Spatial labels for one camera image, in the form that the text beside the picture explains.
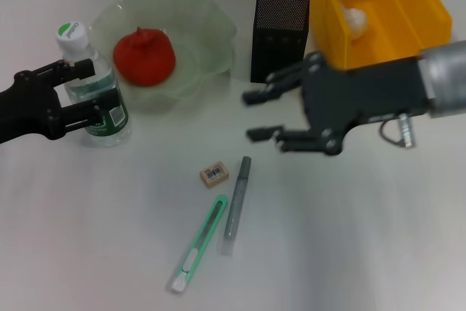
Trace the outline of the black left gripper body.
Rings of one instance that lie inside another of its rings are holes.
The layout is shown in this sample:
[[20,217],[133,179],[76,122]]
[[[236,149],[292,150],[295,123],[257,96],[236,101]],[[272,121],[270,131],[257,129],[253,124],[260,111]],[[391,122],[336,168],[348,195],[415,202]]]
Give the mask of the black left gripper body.
[[1,92],[1,142],[28,134],[61,138],[61,111],[58,94],[48,79],[31,71],[15,74],[12,86]]

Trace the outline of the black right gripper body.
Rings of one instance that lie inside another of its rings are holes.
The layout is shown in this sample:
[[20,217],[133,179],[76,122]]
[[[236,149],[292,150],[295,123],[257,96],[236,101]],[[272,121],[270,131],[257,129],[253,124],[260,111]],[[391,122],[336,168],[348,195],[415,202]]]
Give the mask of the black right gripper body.
[[428,111],[415,57],[344,71],[314,53],[303,61],[301,72],[304,111],[312,136],[303,151],[337,155],[346,134],[359,125]]

